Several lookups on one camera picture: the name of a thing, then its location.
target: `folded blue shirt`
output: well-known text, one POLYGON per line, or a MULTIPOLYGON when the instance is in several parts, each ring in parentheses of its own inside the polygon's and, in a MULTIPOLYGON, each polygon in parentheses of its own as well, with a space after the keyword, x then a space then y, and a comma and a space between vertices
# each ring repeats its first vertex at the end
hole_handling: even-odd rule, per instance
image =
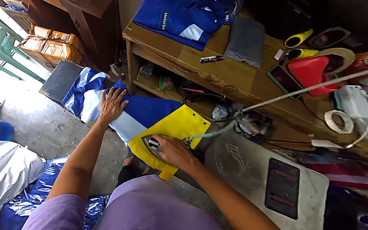
POLYGON ((202 51, 225 23, 224 10, 214 0, 143 0, 133 22, 202 51))

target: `yellow fabric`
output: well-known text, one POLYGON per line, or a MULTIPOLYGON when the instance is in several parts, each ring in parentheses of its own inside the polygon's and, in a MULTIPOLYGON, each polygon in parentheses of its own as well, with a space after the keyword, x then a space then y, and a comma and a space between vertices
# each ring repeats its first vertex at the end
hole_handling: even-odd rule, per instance
MULTIPOLYGON (((194 110, 183 105, 132 139, 127 145, 130 147, 131 151, 147 165, 153 169, 161 170, 161 179, 169 180, 177 171, 177 168, 157 159, 146 148, 141 138, 153 134, 163 134, 178 139, 184 139, 194 135, 204 134, 210 125, 211 123, 194 112, 194 110)), ((194 149, 200 140, 201 138, 194 139, 190 147, 194 149)))

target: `tape roll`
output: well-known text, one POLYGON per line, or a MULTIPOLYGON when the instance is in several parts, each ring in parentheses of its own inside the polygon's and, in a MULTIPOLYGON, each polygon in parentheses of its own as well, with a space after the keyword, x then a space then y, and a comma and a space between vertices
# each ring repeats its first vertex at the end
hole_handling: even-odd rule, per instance
POLYGON ((352 119, 350 118, 350 116, 345 114, 342 111, 339 111, 339 110, 331 110, 331 111, 326 112, 325 113, 325 122, 326 122, 326 124, 328 124, 329 128, 331 128, 336 133, 340 133, 340 134, 352 133, 353 128, 355 127, 355 125, 354 125, 352 119), (344 127, 343 128, 340 128, 340 127, 337 126, 337 124, 335 123, 335 121, 332 118, 333 115, 337 115, 343 120, 343 122, 344 122, 344 127))
POLYGON ((315 54, 314 57, 327 56, 327 55, 337 55, 343 58, 343 64, 339 68, 335 69, 334 71, 325 72, 329 75, 333 75, 333 74, 336 74, 338 72, 341 72, 347 69, 347 67, 349 67, 355 61, 355 57, 356 57, 353 51, 349 49, 345 49, 345 48, 332 48, 332 49, 322 50, 322 51, 319 51, 319 53, 315 54))

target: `masking tape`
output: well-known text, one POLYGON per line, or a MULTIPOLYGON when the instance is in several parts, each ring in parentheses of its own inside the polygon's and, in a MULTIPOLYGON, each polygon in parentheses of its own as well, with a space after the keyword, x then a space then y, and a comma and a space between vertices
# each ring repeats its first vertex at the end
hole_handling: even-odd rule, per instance
POLYGON ((354 123, 353 123, 352 119, 350 118, 349 115, 345 114, 342 111, 331 110, 331 111, 326 112, 325 113, 325 122, 326 122, 326 124, 328 124, 329 128, 331 128, 336 133, 349 134, 349 133, 353 132, 354 123), (335 123, 335 121, 332 118, 333 115, 337 115, 343 120, 343 122, 344 122, 343 129, 339 128, 337 126, 337 124, 335 123))

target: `wooden shelf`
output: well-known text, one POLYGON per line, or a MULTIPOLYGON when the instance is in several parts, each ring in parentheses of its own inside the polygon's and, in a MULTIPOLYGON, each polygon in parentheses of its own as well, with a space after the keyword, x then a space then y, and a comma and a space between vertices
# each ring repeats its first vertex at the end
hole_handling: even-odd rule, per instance
MULTIPOLYGON (((177 93, 177 88, 174 86, 173 89, 160 89, 159 86, 159 76, 152 75, 149 80, 144 79, 144 74, 140 74, 139 80, 136 80, 137 75, 134 77, 133 83, 141 88, 155 94, 164 99, 175 100, 179 102, 183 102, 183 97, 177 93)), ((208 117, 212 118, 212 110, 214 109, 215 105, 209 102, 194 102, 191 103, 189 101, 186 102, 186 105, 193 109, 195 112, 208 117)))

